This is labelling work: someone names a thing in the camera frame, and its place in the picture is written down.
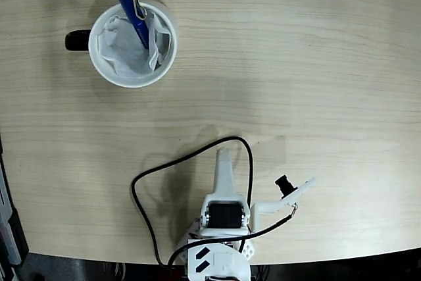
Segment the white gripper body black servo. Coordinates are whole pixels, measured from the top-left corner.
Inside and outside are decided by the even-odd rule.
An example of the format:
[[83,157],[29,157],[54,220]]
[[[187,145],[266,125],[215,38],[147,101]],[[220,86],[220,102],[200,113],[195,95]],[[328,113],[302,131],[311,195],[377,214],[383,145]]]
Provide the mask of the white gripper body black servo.
[[250,209],[239,194],[208,194],[201,207],[199,235],[202,237],[235,237],[249,234]]

